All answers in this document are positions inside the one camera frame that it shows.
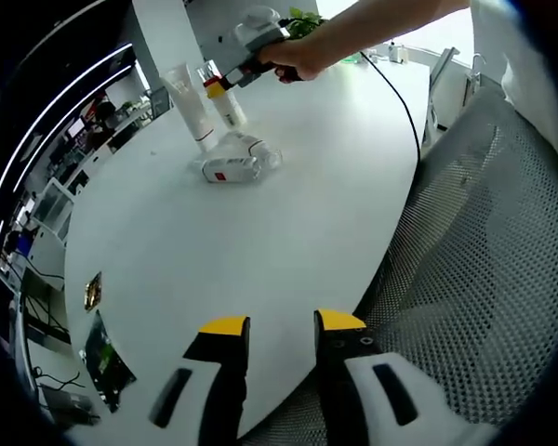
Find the person's right hand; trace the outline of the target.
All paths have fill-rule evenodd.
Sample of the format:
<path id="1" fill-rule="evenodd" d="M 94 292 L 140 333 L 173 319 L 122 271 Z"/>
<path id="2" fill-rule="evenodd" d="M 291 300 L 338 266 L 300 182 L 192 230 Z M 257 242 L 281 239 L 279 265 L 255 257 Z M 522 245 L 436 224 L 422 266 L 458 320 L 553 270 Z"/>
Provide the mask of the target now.
<path id="1" fill-rule="evenodd" d="M 258 60 L 261 64 L 271 64 L 283 84 L 311 81 L 332 65 L 303 40 L 286 40 L 265 46 L 259 51 Z"/>

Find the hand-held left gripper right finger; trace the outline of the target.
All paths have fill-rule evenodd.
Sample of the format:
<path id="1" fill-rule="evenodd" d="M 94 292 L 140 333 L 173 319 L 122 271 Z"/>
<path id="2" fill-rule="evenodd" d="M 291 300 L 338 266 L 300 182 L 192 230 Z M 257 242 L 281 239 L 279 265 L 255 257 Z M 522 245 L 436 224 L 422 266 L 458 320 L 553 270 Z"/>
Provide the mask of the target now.
<path id="1" fill-rule="evenodd" d="M 427 374 L 384 353 L 352 314 L 314 312 L 318 394 L 331 445 L 487 445 L 489 424 L 472 424 Z"/>

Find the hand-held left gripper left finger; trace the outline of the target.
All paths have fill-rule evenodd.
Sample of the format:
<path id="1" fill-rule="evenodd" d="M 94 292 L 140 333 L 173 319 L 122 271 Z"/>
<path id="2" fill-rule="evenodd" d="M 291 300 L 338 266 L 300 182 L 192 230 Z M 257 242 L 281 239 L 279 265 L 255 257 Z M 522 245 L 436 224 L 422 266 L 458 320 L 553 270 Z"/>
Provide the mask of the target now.
<path id="1" fill-rule="evenodd" d="M 235 445 L 246 400 L 250 319 L 221 318 L 194 334 L 132 355 L 90 332 L 84 349 L 96 424 L 76 426 L 74 445 Z"/>

